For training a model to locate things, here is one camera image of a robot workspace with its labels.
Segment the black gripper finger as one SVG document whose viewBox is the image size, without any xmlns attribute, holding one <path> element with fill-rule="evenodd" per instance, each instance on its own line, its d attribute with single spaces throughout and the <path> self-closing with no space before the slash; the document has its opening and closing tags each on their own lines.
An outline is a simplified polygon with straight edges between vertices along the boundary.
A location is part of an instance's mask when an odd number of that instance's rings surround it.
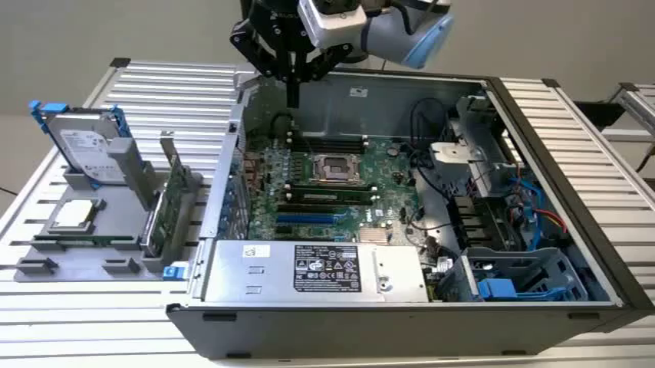
<svg viewBox="0 0 655 368">
<path fill-rule="evenodd" d="M 284 46 L 283 32 L 276 23 L 260 30 L 251 22 L 238 22 L 231 43 L 264 77 L 283 81 L 287 87 L 287 107 L 292 107 L 292 64 Z"/>
<path fill-rule="evenodd" d="M 292 106 L 300 105 L 300 84 L 319 81 L 334 67 L 346 59 L 352 52 L 350 43 L 331 46 L 311 61 L 307 61 L 307 53 L 298 52 L 292 71 Z"/>
</svg>

